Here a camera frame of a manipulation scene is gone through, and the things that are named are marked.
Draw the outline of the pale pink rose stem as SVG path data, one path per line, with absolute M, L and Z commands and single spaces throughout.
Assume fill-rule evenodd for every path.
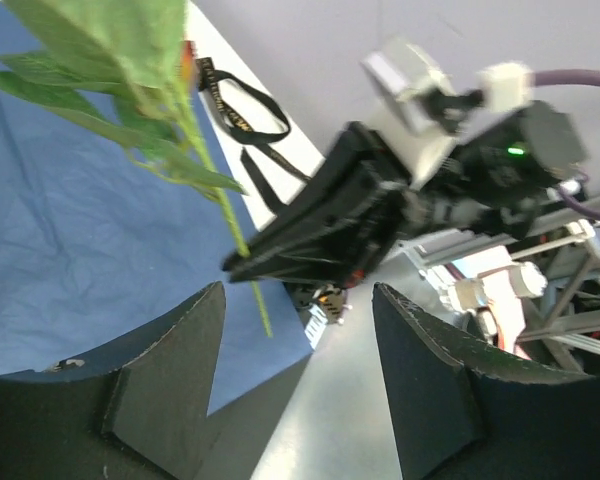
M 118 144 L 135 165 L 218 204 L 250 251 L 193 112 L 195 65 L 183 1 L 10 0 L 42 49 L 0 55 L 0 90 Z M 144 158 L 135 160 L 140 152 Z

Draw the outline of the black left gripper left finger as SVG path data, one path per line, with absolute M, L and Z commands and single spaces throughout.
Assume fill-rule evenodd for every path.
M 0 479 L 192 479 L 226 310 L 211 283 L 53 368 L 0 376 Z

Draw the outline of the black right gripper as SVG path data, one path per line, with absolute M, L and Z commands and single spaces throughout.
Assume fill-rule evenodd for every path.
M 409 167 L 377 132 L 349 123 L 314 177 L 248 241 L 249 255 L 230 254 L 223 271 L 232 283 L 356 285 L 396 242 L 468 228 L 483 208 L 455 191 L 454 147 L 429 147 Z

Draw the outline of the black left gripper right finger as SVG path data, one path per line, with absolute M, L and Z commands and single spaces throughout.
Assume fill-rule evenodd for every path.
M 600 376 L 524 360 L 379 283 L 373 319 L 405 479 L 600 479 Z

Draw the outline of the black ribbon with gold letters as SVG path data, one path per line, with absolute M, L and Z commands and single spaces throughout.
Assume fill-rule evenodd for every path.
M 197 59 L 196 66 L 198 68 L 198 90 L 207 92 L 210 95 L 214 110 L 219 115 L 219 120 L 224 123 L 225 130 L 230 137 L 242 145 L 240 161 L 267 209 L 277 215 L 287 204 L 275 193 L 269 181 L 247 152 L 246 147 L 255 147 L 286 173 L 303 183 L 307 183 L 310 177 L 292 165 L 272 147 L 274 143 L 285 139 L 291 133 L 289 119 L 272 97 L 250 86 L 235 75 L 217 69 L 210 57 Z M 222 81 L 234 83 L 268 110 L 271 116 L 279 120 L 285 129 L 281 133 L 267 133 L 254 129 L 246 118 L 223 98 L 220 91 Z

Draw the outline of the blue wrapping paper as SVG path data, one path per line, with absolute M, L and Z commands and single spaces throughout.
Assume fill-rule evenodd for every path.
M 0 92 L 0 375 L 111 341 L 224 279 L 219 207 Z

